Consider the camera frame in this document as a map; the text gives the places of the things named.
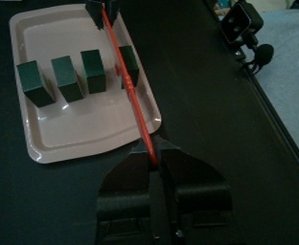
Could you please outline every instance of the block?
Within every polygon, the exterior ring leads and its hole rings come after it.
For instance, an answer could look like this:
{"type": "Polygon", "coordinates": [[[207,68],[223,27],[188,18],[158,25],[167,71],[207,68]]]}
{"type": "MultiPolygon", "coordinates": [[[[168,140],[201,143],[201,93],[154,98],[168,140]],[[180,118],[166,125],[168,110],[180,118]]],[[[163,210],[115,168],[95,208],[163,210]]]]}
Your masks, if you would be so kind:
{"type": "Polygon", "coordinates": [[[132,46],[120,47],[122,56],[127,66],[127,71],[134,81],[134,85],[138,84],[139,67],[135,60],[135,52],[132,46]]]}
{"type": "Polygon", "coordinates": [[[37,61],[29,61],[16,66],[23,93],[37,107],[55,103],[49,81],[45,79],[37,61]]]}
{"type": "Polygon", "coordinates": [[[90,94],[106,91],[106,74],[99,50],[81,52],[84,76],[90,94]]]}
{"type": "Polygon", "coordinates": [[[73,102],[84,98],[79,78],[75,72],[72,59],[69,56],[57,57],[52,62],[57,87],[67,102],[73,102]]]}

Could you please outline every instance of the red rod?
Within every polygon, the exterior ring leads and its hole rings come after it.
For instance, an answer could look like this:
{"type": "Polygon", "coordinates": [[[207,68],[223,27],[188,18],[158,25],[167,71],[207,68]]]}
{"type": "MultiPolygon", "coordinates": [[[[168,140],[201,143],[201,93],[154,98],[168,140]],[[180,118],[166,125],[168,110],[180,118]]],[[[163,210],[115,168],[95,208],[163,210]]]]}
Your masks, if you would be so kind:
{"type": "Polygon", "coordinates": [[[126,92],[128,94],[130,101],[131,101],[132,108],[134,108],[134,112],[135,112],[135,120],[136,120],[139,133],[140,133],[142,139],[143,139],[144,144],[146,144],[146,148],[147,148],[147,151],[148,151],[152,167],[158,167],[158,165],[159,165],[158,156],[156,156],[152,140],[151,140],[151,137],[150,137],[150,134],[148,134],[148,130],[147,130],[146,122],[144,122],[142,109],[140,109],[139,102],[138,102],[136,95],[135,95],[135,85],[134,85],[132,78],[131,78],[131,76],[128,74],[128,71],[127,71],[124,58],[122,56],[118,40],[116,40],[116,37],[115,37],[115,33],[114,33],[114,30],[112,30],[112,27],[111,27],[111,23],[108,21],[108,17],[107,17],[104,8],[103,8],[103,17],[104,17],[104,24],[106,24],[106,27],[107,27],[107,30],[108,30],[111,41],[112,41],[112,44],[114,44],[115,53],[118,55],[119,63],[120,63],[120,66],[122,66],[122,76],[123,76],[124,88],[126,88],[126,92]]]}

